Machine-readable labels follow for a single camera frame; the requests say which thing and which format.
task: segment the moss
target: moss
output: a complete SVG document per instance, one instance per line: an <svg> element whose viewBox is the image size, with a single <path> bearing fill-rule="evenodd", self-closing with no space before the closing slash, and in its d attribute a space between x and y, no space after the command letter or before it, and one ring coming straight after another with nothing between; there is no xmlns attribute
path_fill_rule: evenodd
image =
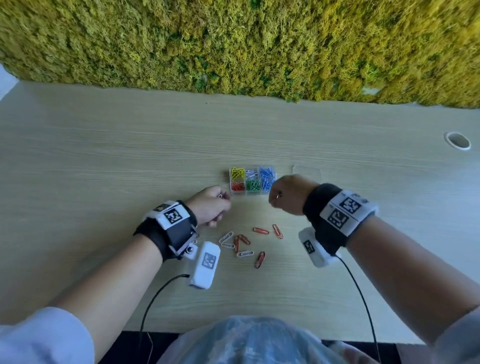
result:
<svg viewBox="0 0 480 364"><path fill-rule="evenodd" d="M2 0L0 8L0 62L21 79L54 83L472 108L479 49L471 0Z"/></svg>

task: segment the wooden table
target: wooden table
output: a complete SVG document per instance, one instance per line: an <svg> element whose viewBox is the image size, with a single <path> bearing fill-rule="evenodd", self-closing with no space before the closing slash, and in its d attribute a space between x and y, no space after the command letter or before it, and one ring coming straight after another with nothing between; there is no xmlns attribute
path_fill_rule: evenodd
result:
<svg viewBox="0 0 480 364"><path fill-rule="evenodd" d="M455 150L459 130L473 148ZM480 112L20 82L0 103L0 319L26 317L125 244L143 214L212 184L233 166L321 169L323 181L380 204L381 217L480 281ZM285 238L252 227L277 224ZM179 280L148 315L150 331L184 332L229 315L271 315L323 339L371 341L365 308L345 268L316 269L297 238L302 217L266 196L238 197L216 230L244 233L256 252L222 250L211 289ZM379 341L419 339L347 252ZM186 270L161 268L126 329L140 327L154 292Z"/></svg>

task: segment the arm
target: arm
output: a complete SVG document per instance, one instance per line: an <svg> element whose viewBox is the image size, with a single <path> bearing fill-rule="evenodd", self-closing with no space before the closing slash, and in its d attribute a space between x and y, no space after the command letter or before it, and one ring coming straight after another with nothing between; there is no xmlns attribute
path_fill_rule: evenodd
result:
<svg viewBox="0 0 480 364"><path fill-rule="evenodd" d="M300 176L282 177L269 202L303 215L316 186ZM480 305L477 283L377 217L353 232L347 249L395 313L429 345Z"/></svg>
<svg viewBox="0 0 480 364"><path fill-rule="evenodd" d="M229 196L218 198L220 187L208 187L186 201L199 224L213 227L230 209ZM92 336L96 362L105 355L137 307L162 265L157 246L143 235L94 273L51 302L74 314Z"/></svg>

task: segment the cable hole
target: cable hole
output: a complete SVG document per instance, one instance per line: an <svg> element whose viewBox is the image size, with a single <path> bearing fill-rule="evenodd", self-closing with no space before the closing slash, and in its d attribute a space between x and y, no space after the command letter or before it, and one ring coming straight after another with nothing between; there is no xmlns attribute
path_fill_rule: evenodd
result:
<svg viewBox="0 0 480 364"><path fill-rule="evenodd" d="M469 139L459 132L448 132L444 134L445 141L458 150L469 150L472 147Z"/></svg>

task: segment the sleeve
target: sleeve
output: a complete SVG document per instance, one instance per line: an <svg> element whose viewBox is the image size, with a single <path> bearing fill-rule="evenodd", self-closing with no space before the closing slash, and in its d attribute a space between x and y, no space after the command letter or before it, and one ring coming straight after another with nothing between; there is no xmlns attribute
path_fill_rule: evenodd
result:
<svg viewBox="0 0 480 364"><path fill-rule="evenodd" d="M47 307L0 330L0 363L93 364L94 344L85 325L70 312Z"/></svg>
<svg viewBox="0 0 480 364"><path fill-rule="evenodd" d="M439 336L433 347L434 363L480 362L480 307L466 314Z"/></svg>

